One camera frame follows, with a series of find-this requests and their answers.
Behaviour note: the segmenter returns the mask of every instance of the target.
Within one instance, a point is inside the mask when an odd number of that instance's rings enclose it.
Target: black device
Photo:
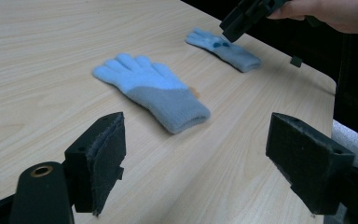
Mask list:
[[[347,148],[304,121],[272,113],[266,155],[312,214],[334,215],[340,203],[358,224],[358,167]]]
[[[20,175],[16,193],[0,200],[0,224],[74,223],[78,213],[98,216],[124,169],[122,112],[96,120],[65,150],[65,161],[42,162]]]
[[[223,35],[230,42],[236,41],[261,19],[283,6],[285,2],[287,0],[241,0],[220,23]],[[306,20],[312,27],[321,24],[312,16],[307,16]]]

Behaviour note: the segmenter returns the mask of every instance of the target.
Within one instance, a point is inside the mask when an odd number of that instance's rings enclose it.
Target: light blue glove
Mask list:
[[[260,66],[261,61],[246,49],[231,44],[220,36],[195,28],[187,35],[186,43],[207,49],[226,63],[245,73]]]
[[[188,87],[162,63],[145,56],[121,53],[93,70],[101,81],[118,87],[134,102],[150,110],[170,132],[179,133],[211,116]]]

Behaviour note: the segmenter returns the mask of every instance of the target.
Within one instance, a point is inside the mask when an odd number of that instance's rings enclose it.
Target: wood grain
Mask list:
[[[0,199],[19,175],[63,152],[99,117],[123,111],[128,155],[102,214],[76,223],[322,223],[265,156],[280,112],[330,135],[335,83],[248,35],[262,60],[240,73],[186,44],[219,21],[181,2],[0,1]],[[142,107],[91,75],[120,52],[167,64],[212,117],[171,135]]]

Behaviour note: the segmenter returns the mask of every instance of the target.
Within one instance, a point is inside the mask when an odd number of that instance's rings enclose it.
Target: knitted glove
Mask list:
[[[204,122],[211,114],[188,87],[162,63],[145,56],[118,56],[93,70],[101,81],[115,85],[134,102],[147,108],[170,132],[179,133]]]
[[[195,28],[193,32],[187,35],[186,43],[207,49],[243,73],[257,68],[261,64],[260,59],[246,49],[231,44],[220,36],[202,31],[200,28]]]

